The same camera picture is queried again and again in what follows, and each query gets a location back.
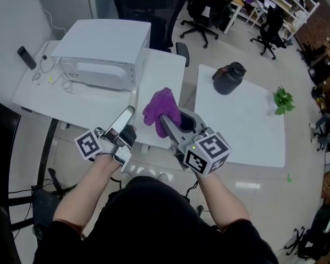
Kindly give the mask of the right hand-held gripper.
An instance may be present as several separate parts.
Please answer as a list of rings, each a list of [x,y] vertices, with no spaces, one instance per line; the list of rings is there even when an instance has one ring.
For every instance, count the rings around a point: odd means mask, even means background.
[[[161,123],[171,139],[174,156],[183,169],[191,169],[203,177],[223,166],[232,149],[219,132],[207,127],[202,118],[179,107],[181,123],[177,126],[169,116],[160,116]]]

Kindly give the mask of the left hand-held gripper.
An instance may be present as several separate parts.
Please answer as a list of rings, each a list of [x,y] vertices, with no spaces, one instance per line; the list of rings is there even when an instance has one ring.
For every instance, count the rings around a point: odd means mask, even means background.
[[[122,165],[121,172],[124,172],[137,138],[134,127],[129,123],[134,113],[135,108],[127,106],[107,131],[90,129],[76,137],[74,142],[82,158],[89,160],[96,155],[109,154]]]

